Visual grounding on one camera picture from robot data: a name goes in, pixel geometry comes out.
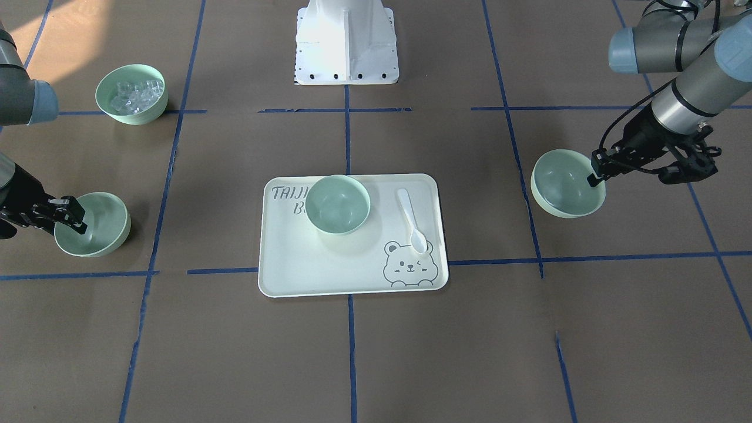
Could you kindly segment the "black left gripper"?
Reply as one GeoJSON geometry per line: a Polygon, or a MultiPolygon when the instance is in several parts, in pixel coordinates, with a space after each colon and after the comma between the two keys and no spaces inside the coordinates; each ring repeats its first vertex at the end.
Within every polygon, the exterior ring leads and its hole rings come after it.
{"type": "Polygon", "coordinates": [[[699,182],[718,172],[715,158],[719,147],[708,146],[711,126],[690,129],[689,134],[669,131],[658,122],[651,107],[646,107],[623,129],[623,136],[607,150],[590,155],[592,173],[586,177],[591,187],[629,172],[657,176],[663,184],[699,182]]]}

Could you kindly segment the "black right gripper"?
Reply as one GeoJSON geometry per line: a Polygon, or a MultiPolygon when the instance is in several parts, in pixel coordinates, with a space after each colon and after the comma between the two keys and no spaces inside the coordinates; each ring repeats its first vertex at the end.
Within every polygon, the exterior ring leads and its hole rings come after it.
{"type": "Polygon", "coordinates": [[[63,224],[77,234],[85,234],[85,209],[74,196],[55,199],[29,172],[18,165],[2,165],[1,170],[1,239],[17,234],[17,227],[34,227],[53,236],[55,224],[63,224]],[[34,212],[35,206],[51,206],[48,215],[34,212]]]}

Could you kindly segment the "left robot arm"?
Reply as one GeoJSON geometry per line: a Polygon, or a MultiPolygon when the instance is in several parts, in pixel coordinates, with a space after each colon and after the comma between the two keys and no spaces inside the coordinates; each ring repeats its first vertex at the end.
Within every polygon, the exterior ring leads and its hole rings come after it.
{"type": "Polygon", "coordinates": [[[636,26],[612,36],[611,70],[676,76],[634,105],[636,116],[619,141],[594,150],[591,187],[632,171],[655,174],[663,184],[716,174],[721,150],[706,143],[709,121],[750,91],[750,10],[698,19],[704,6],[650,1],[636,26]]]}

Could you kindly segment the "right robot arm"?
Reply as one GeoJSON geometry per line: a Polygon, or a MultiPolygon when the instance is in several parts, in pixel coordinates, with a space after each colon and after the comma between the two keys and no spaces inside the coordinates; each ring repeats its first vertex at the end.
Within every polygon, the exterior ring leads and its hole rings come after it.
{"type": "MultiPolygon", "coordinates": [[[[55,120],[59,103],[48,82],[35,80],[22,63],[15,40],[1,27],[1,124],[32,125],[55,120]]],[[[19,227],[54,234],[57,224],[85,234],[85,210],[74,196],[55,198],[41,182],[7,155],[1,155],[1,238],[11,239],[19,227]]]]}

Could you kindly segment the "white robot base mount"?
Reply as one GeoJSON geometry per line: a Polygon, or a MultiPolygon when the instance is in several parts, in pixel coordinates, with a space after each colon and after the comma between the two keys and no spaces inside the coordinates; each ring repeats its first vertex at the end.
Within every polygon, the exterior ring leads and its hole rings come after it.
{"type": "Polygon", "coordinates": [[[294,83],[395,84],[400,79],[393,10],[381,1],[309,1],[297,11],[294,83]]]}

